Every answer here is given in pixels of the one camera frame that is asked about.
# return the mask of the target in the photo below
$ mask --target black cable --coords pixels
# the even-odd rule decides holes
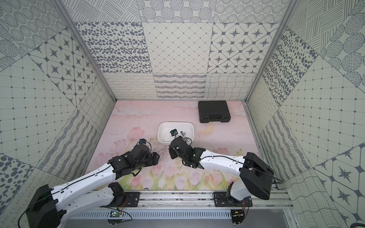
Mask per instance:
[[[184,140],[184,139],[190,139],[190,144],[189,144],[189,146],[193,143],[193,140],[191,140],[191,138],[185,137],[185,138],[183,138],[183,140]]]
[[[97,172],[96,174],[98,174],[98,173],[101,173],[101,172],[105,171],[105,170],[106,170],[106,169],[108,169],[110,166],[112,166],[112,165],[109,165],[108,167],[106,167],[106,168],[105,168],[105,169],[103,169],[102,171]],[[71,185],[73,185],[74,183],[77,183],[77,182],[79,182],[79,181],[85,180],[86,178],[93,177],[93,176],[94,176],[94,174],[93,174],[93,175],[90,175],[90,176],[87,176],[87,177],[84,177],[83,179],[80,179],[80,180],[78,180],[78,181],[72,182],[71,184],[69,184],[69,185],[67,185],[66,187],[64,187],[63,189],[61,189],[60,191],[65,190],[66,188],[70,187],[70,186],[71,186]]]
[[[50,195],[48,195],[48,196],[45,196],[45,197],[43,197],[42,199],[40,199],[40,200],[38,200],[37,202],[35,202],[34,204],[32,204],[32,205],[30,205],[30,206],[28,206],[28,208],[21,214],[21,216],[19,217],[19,219],[18,219],[18,227],[19,228],[21,228],[20,227],[20,219],[22,218],[22,216],[32,207],[32,206],[34,206],[36,203],[38,203],[39,201],[41,201],[41,200],[43,200],[43,199],[45,199],[45,198],[47,198],[47,197],[49,197],[49,196],[52,196],[53,194],[56,194],[56,193],[59,193],[59,191],[57,191],[57,192],[55,192],[55,193],[52,193],[52,194],[50,194]]]
[[[239,162],[239,161],[236,161],[236,160],[234,160],[234,159],[232,159],[232,158],[229,158],[229,157],[226,157],[226,156],[222,156],[222,155],[217,155],[217,156],[206,156],[206,157],[203,157],[202,159],[204,159],[204,158],[214,158],[214,157],[224,157],[224,158],[228,158],[228,159],[230,159],[230,160],[232,160],[232,161],[235,161],[235,162],[237,162],[237,163],[240,163],[240,164],[242,164],[242,165],[245,165],[245,164],[243,164],[242,162]],[[276,180],[278,180],[278,181],[281,181],[281,182],[284,182],[284,181],[282,181],[282,180],[280,180],[280,179],[278,179],[278,178],[276,178],[276,177],[273,177],[273,176],[271,176],[271,175],[269,175],[269,174],[267,174],[267,173],[265,173],[265,172],[262,172],[261,170],[258,170],[258,169],[256,169],[256,168],[254,168],[254,167],[251,167],[251,166],[248,166],[249,168],[252,168],[252,169],[254,169],[254,170],[256,170],[256,171],[259,171],[259,172],[261,172],[261,173],[263,173],[263,174],[265,174],[265,175],[268,175],[269,177],[272,177],[272,178],[274,178],[274,179],[276,179]]]

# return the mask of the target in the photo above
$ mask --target dotted pattern tile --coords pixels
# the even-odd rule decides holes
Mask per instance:
[[[365,94],[321,57],[280,110],[313,164],[365,141]]]
[[[141,23],[76,23],[91,54],[104,73],[151,73]]]
[[[0,72],[2,153],[35,165],[76,109],[29,57]]]
[[[280,106],[307,72],[318,54],[286,28],[262,77]]]

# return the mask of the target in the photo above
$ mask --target black tool case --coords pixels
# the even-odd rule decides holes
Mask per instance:
[[[231,120],[226,101],[199,101],[198,110],[201,123],[229,122]]]

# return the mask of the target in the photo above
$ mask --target patterned tile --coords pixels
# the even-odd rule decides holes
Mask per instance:
[[[76,107],[24,56],[0,72],[1,151],[35,165]]]
[[[365,141],[365,94],[319,56],[280,107],[310,162]]]
[[[13,200],[22,184],[26,182],[34,167],[19,160],[0,154],[0,179],[2,197],[0,198],[0,218],[6,206]]]
[[[76,23],[104,73],[151,73],[141,23]]]
[[[301,227],[349,227],[313,169],[285,181]]]
[[[357,2],[300,0],[288,27],[319,53]]]
[[[214,23],[209,73],[257,73],[277,23]]]
[[[142,22],[213,22],[216,0],[137,0]]]
[[[26,54],[11,35],[0,25],[0,71]]]
[[[98,139],[96,129],[75,110],[36,167],[69,181],[78,178],[85,173]]]
[[[365,143],[314,167],[347,226],[365,220]]]
[[[278,178],[288,180],[312,168],[279,109],[260,136]]]
[[[117,99],[157,99],[153,74],[109,73],[106,81]]]
[[[0,25],[26,53],[66,27],[50,0],[1,1],[1,8]]]
[[[153,73],[206,73],[209,23],[142,23]]]
[[[365,4],[359,2],[327,43],[321,55],[365,93]]]
[[[32,199],[35,191],[39,187],[46,184],[48,184],[50,187],[54,187],[67,182],[64,179],[46,173],[37,168],[33,169],[34,171],[29,173],[29,177],[27,178],[26,182],[22,184],[22,186],[18,185],[20,187],[16,196],[8,204],[4,213],[0,215],[0,228],[18,227],[18,219],[20,215],[27,209],[29,201]],[[20,220],[20,227],[28,227],[27,216],[22,216]]]
[[[98,133],[101,134],[107,124],[115,102],[105,90],[99,78],[95,77],[94,80],[94,83],[88,89],[85,98],[81,100],[77,109],[91,122]]]
[[[75,22],[140,22],[136,0],[63,0]]]
[[[271,117],[278,110],[269,88],[261,78],[248,102],[253,121],[259,133],[264,129]]]
[[[289,27],[286,28],[262,75],[278,106],[288,97],[317,55]]]
[[[204,99],[244,100],[255,74],[207,74]]]
[[[31,51],[29,56],[75,106],[96,76],[67,28]]]
[[[279,23],[289,0],[217,0],[215,21]]]
[[[159,99],[204,98],[207,74],[153,74]]]

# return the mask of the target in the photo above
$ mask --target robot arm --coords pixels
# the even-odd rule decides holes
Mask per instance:
[[[192,148],[182,137],[177,137],[169,145],[172,159],[180,157],[185,166],[200,169],[217,169],[241,177],[243,182],[235,182],[229,194],[238,201],[254,195],[260,199],[270,198],[274,171],[254,153],[246,156],[217,154],[203,148]]]
[[[113,157],[82,177],[53,188],[48,185],[39,187],[25,211],[29,227],[56,228],[65,220],[95,207],[123,205],[126,193],[119,183],[113,181],[128,174],[135,176],[134,170],[157,165],[159,158],[156,152],[151,153],[146,140],[140,139],[132,151]],[[104,184],[109,185],[88,193]]]

